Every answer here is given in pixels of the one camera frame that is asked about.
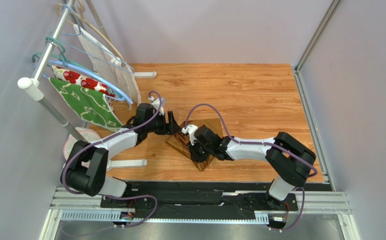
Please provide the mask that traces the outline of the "brown satin napkin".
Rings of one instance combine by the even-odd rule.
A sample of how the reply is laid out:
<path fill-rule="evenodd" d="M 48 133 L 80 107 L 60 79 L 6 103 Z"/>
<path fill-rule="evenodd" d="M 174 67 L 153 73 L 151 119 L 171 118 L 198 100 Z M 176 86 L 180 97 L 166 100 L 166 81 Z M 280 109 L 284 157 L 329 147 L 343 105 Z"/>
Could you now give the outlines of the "brown satin napkin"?
<path fill-rule="evenodd" d="M 221 121 L 218 118 L 210 118 L 210 119 L 197 119 L 197 120 L 189 120 L 188 124 L 191 125 L 196 125 L 198 127 L 202 125 L 206 125 L 208 128 L 210 128 L 215 134 L 219 135 L 220 137 L 223 136 L 223 131 L 221 127 Z M 172 136 L 170 136 L 167 140 L 166 143 L 171 146 L 173 149 L 178 151 L 180 154 L 191 160 L 191 153 L 188 148 L 188 142 L 189 142 L 189 137 L 182 135 L 181 132 L 178 132 Z M 210 164 L 211 162 L 215 159 L 214 156 L 209 155 L 207 159 L 203 162 L 195 162 L 193 160 L 192 163 L 197 167 L 199 171 L 204 171 Z"/>

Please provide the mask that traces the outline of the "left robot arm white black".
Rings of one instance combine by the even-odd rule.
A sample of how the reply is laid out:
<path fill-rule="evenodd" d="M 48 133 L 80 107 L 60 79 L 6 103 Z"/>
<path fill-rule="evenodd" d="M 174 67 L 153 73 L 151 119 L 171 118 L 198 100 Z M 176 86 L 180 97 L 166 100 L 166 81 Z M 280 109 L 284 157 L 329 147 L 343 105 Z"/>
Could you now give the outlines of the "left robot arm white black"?
<path fill-rule="evenodd" d="M 174 135 L 180 130 L 171 110 L 165 112 L 159 103 L 141 103 L 136 114 L 117 132 L 97 141 L 74 143 L 61 183 L 73 194 L 122 197 L 127 183 L 107 175 L 109 160 L 139 145 L 149 133 Z"/>

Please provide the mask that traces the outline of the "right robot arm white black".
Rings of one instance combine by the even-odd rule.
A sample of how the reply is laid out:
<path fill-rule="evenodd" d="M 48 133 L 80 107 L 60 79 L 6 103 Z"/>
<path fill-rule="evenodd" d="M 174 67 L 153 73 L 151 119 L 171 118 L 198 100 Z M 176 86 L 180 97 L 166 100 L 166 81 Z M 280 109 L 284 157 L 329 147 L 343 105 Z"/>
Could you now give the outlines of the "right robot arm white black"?
<path fill-rule="evenodd" d="M 257 160 L 268 162 L 277 172 L 267 193 L 283 201 L 288 194 L 302 188 L 309 177 L 317 174 L 314 167 L 316 154 L 286 132 L 266 139 L 220 137 L 205 125 L 189 124 L 181 129 L 189 138 L 191 160 L 201 163 L 209 156 L 221 161 Z"/>

